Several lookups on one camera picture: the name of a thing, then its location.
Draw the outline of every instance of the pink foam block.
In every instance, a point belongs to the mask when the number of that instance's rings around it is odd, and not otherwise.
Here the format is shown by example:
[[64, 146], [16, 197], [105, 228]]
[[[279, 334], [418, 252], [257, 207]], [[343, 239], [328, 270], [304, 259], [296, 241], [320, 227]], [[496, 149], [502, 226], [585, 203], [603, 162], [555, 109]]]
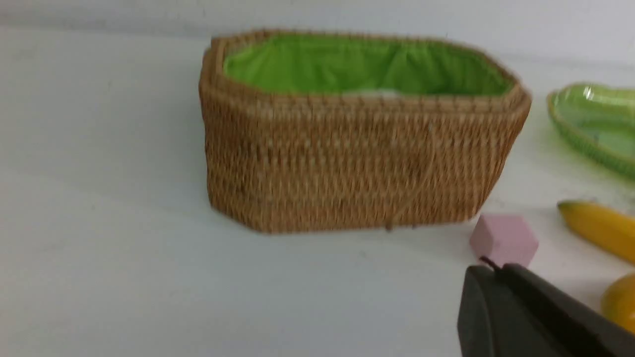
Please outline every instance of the pink foam block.
[[518, 215], [481, 215], [470, 245], [477, 258], [486, 256], [498, 266], [518, 263], [526, 267], [538, 250], [538, 240]]

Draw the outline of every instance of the woven basket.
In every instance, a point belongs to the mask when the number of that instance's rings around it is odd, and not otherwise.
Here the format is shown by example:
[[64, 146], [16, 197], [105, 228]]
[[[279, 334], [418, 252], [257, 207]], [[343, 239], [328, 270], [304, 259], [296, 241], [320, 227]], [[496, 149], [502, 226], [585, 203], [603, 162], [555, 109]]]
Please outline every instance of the woven basket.
[[417, 226], [477, 214], [530, 110], [512, 74], [477, 50], [448, 44], [485, 58], [512, 88], [500, 96], [276, 95], [225, 75], [228, 55], [289, 33], [216, 38], [204, 56], [199, 94], [216, 209], [263, 232]]

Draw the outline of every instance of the lemon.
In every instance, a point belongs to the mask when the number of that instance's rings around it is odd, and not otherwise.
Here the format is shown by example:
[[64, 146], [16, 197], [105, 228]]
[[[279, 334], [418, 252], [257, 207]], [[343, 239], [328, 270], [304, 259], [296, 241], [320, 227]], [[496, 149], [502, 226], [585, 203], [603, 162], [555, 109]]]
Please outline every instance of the lemon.
[[623, 276], [606, 289], [602, 296], [602, 314], [635, 333], [635, 274]]

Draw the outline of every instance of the yellow fruit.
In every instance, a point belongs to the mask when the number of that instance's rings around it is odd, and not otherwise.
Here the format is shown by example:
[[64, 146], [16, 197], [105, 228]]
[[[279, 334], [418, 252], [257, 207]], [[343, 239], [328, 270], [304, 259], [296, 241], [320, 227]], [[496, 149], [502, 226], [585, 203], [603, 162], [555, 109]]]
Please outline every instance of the yellow fruit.
[[562, 201], [558, 210], [569, 228], [584, 239], [635, 264], [635, 220], [585, 201]]
[[602, 314], [635, 333], [635, 274], [614, 282], [602, 296]]

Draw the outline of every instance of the banana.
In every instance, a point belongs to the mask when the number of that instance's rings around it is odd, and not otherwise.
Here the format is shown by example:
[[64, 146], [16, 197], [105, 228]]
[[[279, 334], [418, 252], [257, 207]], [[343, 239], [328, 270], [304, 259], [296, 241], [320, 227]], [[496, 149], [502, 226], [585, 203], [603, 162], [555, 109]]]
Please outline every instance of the banana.
[[635, 264], [635, 219], [587, 201], [561, 201], [558, 210], [573, 232]]

